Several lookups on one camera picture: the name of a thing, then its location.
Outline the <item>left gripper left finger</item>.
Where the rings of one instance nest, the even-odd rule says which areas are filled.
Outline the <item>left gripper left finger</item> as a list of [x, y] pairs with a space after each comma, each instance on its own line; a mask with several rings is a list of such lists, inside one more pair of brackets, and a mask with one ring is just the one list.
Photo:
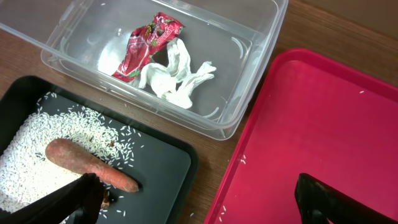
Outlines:
[[94, 173], [58, 189], [38, 201], [1, 218], [4, 224], [61, 223], [67, 217], [72, 223], [97, 222], [104, 199], [104, 187]]

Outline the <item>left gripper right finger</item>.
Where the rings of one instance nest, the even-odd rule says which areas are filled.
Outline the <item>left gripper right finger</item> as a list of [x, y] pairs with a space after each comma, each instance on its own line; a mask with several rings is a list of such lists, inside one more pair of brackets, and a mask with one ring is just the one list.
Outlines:
[[299, 174], [294, 196], [303, 224], [397, 224], [306, 173]]

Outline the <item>brown food scrap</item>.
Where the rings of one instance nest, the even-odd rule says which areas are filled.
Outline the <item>brown food scrap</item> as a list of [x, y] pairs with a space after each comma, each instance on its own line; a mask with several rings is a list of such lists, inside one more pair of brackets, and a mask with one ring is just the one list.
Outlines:
[[110, 206], [109, 192], [107, 190], [105, 190], [100, 209], [107, 210], [109, 208], [109, 206]]

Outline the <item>white rice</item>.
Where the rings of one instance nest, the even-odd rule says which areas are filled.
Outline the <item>white rice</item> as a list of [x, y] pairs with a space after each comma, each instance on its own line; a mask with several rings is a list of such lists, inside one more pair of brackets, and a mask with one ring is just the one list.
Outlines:
[[54, 92], [41, 96], [1, 155], [1, 210], [16, 212], [80, 178], [45, 156], [50, 141], [69, 139], [108, 165], [134, 165], [134, 138], [141, 134]]

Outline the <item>red candy wrapper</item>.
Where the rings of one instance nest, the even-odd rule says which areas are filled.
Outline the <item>red candy wrapper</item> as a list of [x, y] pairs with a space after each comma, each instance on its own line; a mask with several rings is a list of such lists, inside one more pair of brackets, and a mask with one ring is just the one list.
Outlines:
[[178, 37], [183, 28], [184, 25], [177, 19], [158, 12], [148, 25], [131, 33], [125, 57], [112, 76], [126, 83], [136, 79], [153, 55]]

